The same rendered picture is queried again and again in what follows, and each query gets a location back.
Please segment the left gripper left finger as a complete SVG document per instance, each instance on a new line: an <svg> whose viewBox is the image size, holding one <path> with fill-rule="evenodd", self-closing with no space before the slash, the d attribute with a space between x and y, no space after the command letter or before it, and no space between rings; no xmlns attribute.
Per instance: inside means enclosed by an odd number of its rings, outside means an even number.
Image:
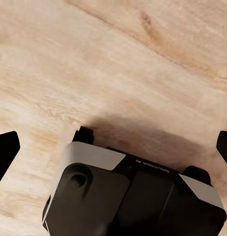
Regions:
<svg viewBox="0 0 227 236"><path fill-rule="evenodd" d="M0 181L19 150L20 142L15 131L0 135Z"/></svg>

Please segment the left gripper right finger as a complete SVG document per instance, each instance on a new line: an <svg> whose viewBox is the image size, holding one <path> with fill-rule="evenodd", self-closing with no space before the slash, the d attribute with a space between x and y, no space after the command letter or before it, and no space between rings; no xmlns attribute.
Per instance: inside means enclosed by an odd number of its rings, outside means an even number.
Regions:
<svg viewBox="0 0 227 236"><path fill-rule="evenodd" d="M227 131L221 131L216 141L216 148L227 163Z"/></svg>

